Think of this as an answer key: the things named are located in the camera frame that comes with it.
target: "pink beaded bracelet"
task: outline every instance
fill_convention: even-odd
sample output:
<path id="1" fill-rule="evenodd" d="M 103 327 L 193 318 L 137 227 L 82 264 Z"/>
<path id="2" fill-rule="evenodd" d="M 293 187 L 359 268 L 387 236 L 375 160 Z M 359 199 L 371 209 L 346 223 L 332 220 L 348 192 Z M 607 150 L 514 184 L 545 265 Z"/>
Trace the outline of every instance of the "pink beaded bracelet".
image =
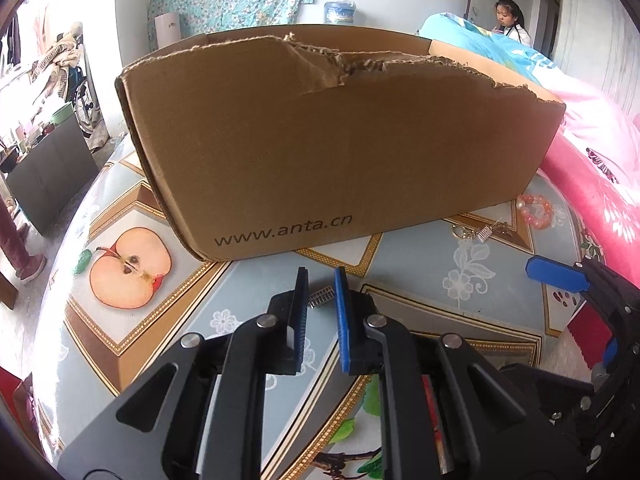
<path id="1" fill-rule="evenodd" d="M 527 207 L 531 204 L 540 204 L 544 208 L 544 214 L 538 218 L 533 215 Z M 553 214 L 553 206 L 549 200 L 543 195 L 523 194 L 518 195 L 516 199 L 516 209 L 522 213 L 524 221 L 534 229 L 544 229 L 551 225 L 551 215 Z"/>

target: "brown cardboard box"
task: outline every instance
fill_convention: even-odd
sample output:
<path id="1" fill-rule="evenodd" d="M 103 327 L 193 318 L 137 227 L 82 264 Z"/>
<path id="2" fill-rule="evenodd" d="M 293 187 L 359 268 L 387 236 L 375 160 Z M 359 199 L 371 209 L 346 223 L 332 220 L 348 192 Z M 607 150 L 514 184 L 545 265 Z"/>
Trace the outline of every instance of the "brown cardboard box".
<path id="1" fill-rule="evenodd" d="M 465 50 L 334 25 L 195 36 L 126 67 L 116 88 L 168 221 L 206 260 L 510 200 L 564 114 Z"/>

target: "pants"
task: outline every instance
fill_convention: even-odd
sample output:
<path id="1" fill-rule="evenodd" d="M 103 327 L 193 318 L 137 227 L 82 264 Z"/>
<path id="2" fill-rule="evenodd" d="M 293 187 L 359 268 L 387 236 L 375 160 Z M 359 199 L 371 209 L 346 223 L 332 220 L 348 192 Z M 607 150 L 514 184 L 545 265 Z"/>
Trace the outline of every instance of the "pants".
<path id="1" fill-rule="evenodd" d="M 20 239 L 18 229 L 6 208 L 4 201 L 0 203 L 0 249 L 17 271 L 23 270 L 29 261 L 29 253 Z"/>

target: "metal screw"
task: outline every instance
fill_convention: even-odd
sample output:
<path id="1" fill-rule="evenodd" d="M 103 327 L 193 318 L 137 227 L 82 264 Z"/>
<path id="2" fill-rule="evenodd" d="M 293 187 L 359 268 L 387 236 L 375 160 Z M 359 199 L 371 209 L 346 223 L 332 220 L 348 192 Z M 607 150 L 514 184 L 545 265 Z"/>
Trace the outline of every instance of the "metal screw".
<path id="1" fill-rule="evenodd" d="M 580 399 L 580 409 L 586 412 L 591 407 L 591 398 L 583 397 Z"/>
<path id="2" fill-rule="evenodd" d="M 256 323 L 260 328 L 271 328 L 275 326 L 278 322 L 278 318 L 273 314 L 262 314 L 257 320 Z"/>
<path id="3" fill-rule="evenodd" d="M 382 328 L 386 325 L 386 317 L 382 314 L 371 314 L 367 317 L 367 324 L 372 328 Z"/>
<path id="4" fill-rule="evenodd" d="M 591 450 L 591 454 L 589 455 L 589 458 L 591 458 L 592 462 L 595 462 L 597 459 L 600 458 L 601 454 L 602 454 L 602 446 L 600 444 L 596 444 L 596 446 L 593 446 L 593 449 Z"/>
<path id="5" fill-rule="evenodd" d="M 199 344 L 200 334 L 196 334 L 195 332 L 190 332 L 180 338 L 180 345 L 182 345 L 182 348 L 196 348 Z"/>
<path id="6" fill-rule="evenodd" d="M 444 346 L 447 348 L 460 348 L 462 346 L 462 338 L 458 334 L 447 334 L 442 338 Z"/>

